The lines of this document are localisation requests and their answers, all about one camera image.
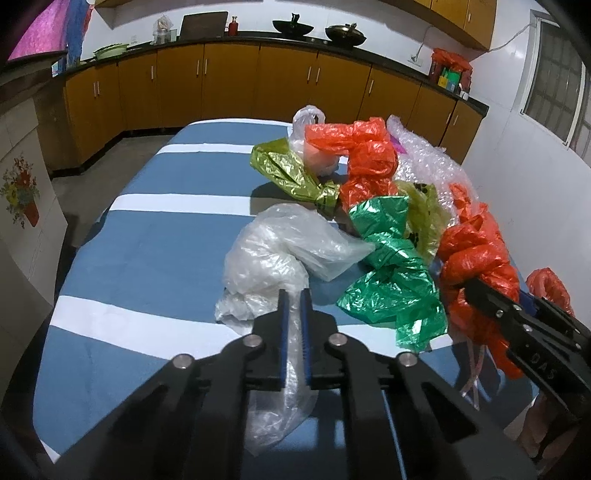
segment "kitchen cabinet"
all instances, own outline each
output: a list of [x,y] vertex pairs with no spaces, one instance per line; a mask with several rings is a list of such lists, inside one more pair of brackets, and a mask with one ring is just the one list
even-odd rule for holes
[[162,127],[184,127],[201,118],[203,45],[158,51],[158,97]]
[[119,69],[116,63],[96,68],[96,100],[102,127],[102,147],[124,130],[119,96]]
[[320,53],[312,68],[310,103],[326,115],[327,123],[357,120],[371,67]]
[[396,115],[406,125],[419,89],[418,82],[373,68],[365,88],[359,119],[380,116],[387,120],[390,115]]
[[161,126],[156,53],[119,62],[119,88],[126,130]]
[[462,165],[478,132],[482,117],[464,102],[458,102],[441,141],[447,154]]
[[469,0],[464,31],[490,49],[495,29],[496,0]]
[[433,0],[431,10],[463,28],[468,10],[468,0]]
[[291,122],[308,104],[317,55],[316,51],[262,46],[253,117]]
[[104,146],[97,102],[96,69],[91,67],[68,78],[65,92],[72,136],[78,150],[78,161],[82,164]]
[[456,101],[421,85],[407,128],[424,137],[431,145],[439,145],[452,117]]
[[258,45],[205,45],[202,118],[252,116]]

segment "black countertop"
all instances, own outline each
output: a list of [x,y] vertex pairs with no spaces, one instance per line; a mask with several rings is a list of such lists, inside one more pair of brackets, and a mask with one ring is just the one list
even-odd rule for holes
[[429,87],[435,89],[439,93],[446,95],[454,100],[459,102],[464,102],[473,108],[476,112],[481,114],[483,117],[486,116],[488,113],[488,105],[485,105],[482,102],[470,97],[468,100],[463,100],[459,95],[456,95],[448,90],[441,88],[437,85],[432,84],[429,82],[428,76],[422,72],[419,72],[410,66],[407,66],[403,63],[397,62],[395,60],[382,57],[376,53],[372,53],[367,50],[363,50],[359,47],[354,48],[343,48],[335,45],[330,40],[323,40],[322,38],[315,38],[315,37],[290,37],[284,35],[279,32],[260,32],[260,31],[240,31],[238,35],[234,37],[230,37],[228,35],[224,35],[223,37],[215,37],[215,38],[200,38],[199,40],[177,40],[176,42],[167,43],[163,45],[151,45],[151,44],[140,44],[129,48],[124,54],[110,57],[103,60],[91,60],[77,67],[72,69],[68,69],[62,75],[72,75],[76,72],[84,70],[88,67],[92,67],[95,65],[101,65],[104,63],[111,63],[113,61],[117,61],[123,58],[128,58],[131,56],[141,55],[143,53],[147,53],[150,51],[156,51],[161,48],[170,48],[170,47],[177,47],[181,45],[191,45],[196,43],[216,43],[216,42],[249,42],[249,43],[261,43],[261,44],[279,44],[279,45],[286,45],[286,46],[293,46],[293,47],[300,47],[300,48],[309,48],[313,50],[318,50],[325,53],[330,53],[333,55],[338,55],[340,57],[344,57],[350,60],[356,60],[363,63],[368,63],[371,65],[375,65],[380,69],[388,70],[391,72],[400,73],[406,77],[411,79],[417,80]]

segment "clear plastic bag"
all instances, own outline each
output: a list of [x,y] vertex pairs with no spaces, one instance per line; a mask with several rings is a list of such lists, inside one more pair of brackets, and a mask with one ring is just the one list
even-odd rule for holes
[[388,131],[407,151],[406,154],[398,155],[399,165],[394,180],[434,184],[439,204],[452,216],[448,226],[457,225],[459,219],[450,184],[464,185],[470,194],[472,205],[478,205],[478,195],[464,169],[445,155],[441,148],[432,146],[423,137],[406,130],[397,116],[391,115],[388,118]]
[[339,168],[339,157],[321,152],[310,145],[306,142],[304,133],[306,125],[323,124],[325,121],[322,110],[314,105],[305,106],[294,115],[293,130],[289,137],[290,148],[304,161],[306,167],[319,177],[334,173]]
[[316,402],[317,393],[303,382],[299,298],[309,285],[307,270],[330,281],[374,248],[334,228],[313,210],[283,203],[257,215],[227,253],[226,290],[216,305],[217,321],[245,335],[254,318],[277,309],[280,289],[290,297],[285,388],[250,396],[245,447],[253,455],[288,435]]

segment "crumpled plastic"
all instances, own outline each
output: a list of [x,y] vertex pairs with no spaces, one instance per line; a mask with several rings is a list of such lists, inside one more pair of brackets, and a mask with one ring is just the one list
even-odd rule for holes
[[290,150],[286,138],[255,145],[251,166],[296,200],[314,203],[328,214],[335,211],[339,185],[332,180],[321,184],[303,160]]
[[430,265],[439,249],[439,242],[449,223],[449,214],[437,202],[434,185],[395,182],[399,195],[408,196],[408,217],[404,238],[408,238],[419,255]]
[[340,188],[343,210],[377,196],[396,195],[392,175],[398,155],[382,118],[352,125],[306,125],[306,142],[320,151],[348,155],[349,179]]
[[462,185],[472,204],[478,205],[478,195],[464,169],[445,155],[441,148],[432,146],[423,137],[404,128],[397,116],[388,118],[388,131],[407,152],[399,152],[399,165],[394,180],[435,185],[439,204],[450,215],[447,226],[460,223],[450,185]]
[[551,301],[574,317],[569,292],[551,268],[534,270],[525,283],[532,295]]
[[314,105],[307,105],[297,111],[293,129],[289,136],[290,148],[304,161],[304,165],[319,177],[333,174],[339,168],[339,156],[321,152],[306,142],[306,125],[323,124],[324,112]]
[[467,190],[452,184],[460,210],[461,225],[448,228],[442,238],[437,256],[444,262],[441,270],[441,293],[448,304],[449,319],[468,338],[480,345],[487,345],[496,366],[509,378],[523,376],[522,371],[506,357],[509,343],[493,319],[474,309],[466,301],[463,288],[458,285],[478,277],[484,283],[511,300],[519,301],[519,278],[511,265],[509,252],[499,226],[488,211],[486,203],[480,203],[475,215]]
[[373,244],[334,228],[319,213],[284,203],[258,214],[226,254],[226,290],[216,304],[217,321],[246,335],[254,318],[277,309],[280,289],[290,297],[285,388],[250,395],[245,447],[253,455],[288,435],[316,402],[317,392],[304,382],[301,351],[299,299],[309,286],[308,271],[330,281],[374,249]]
[[424,350],[447,332],[447,318],[425,263],[406,229],[408,197],[376,197],[349,211],[361,237],[373,242],[374,270],[353,283],[337,301],[346,313],[374,326],[396,330],[397,345]]

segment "upper cabinet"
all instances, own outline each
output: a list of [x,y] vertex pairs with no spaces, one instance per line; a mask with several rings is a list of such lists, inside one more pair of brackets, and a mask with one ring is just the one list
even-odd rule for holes
[[496,0],[380,0],[437,27],[466,47],[489,50]]

